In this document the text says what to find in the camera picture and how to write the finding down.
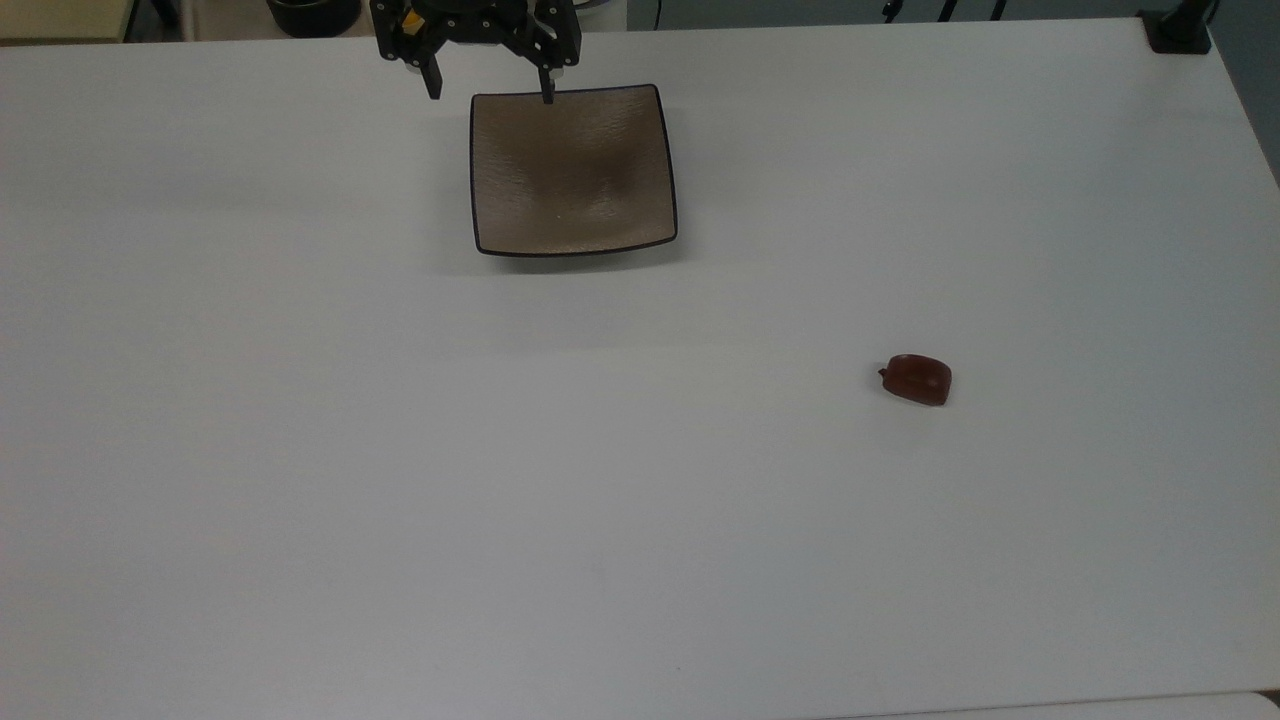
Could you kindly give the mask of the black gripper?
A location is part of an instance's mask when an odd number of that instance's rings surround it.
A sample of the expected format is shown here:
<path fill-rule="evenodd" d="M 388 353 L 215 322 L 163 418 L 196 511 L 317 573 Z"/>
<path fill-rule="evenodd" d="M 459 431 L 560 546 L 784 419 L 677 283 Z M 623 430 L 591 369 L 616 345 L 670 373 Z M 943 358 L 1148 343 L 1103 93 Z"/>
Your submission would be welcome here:
<path fill-rule="evenodd" d="M 443 78 L 434 58 L 447 44 L 504 47 L 538 68 L 540 99 L 556 99 L 554 69 L 580 61 L 582 31 L 571 1 L 371 1 L 378 47 L 387 60 L 421 69 L 431 100 Z"/>

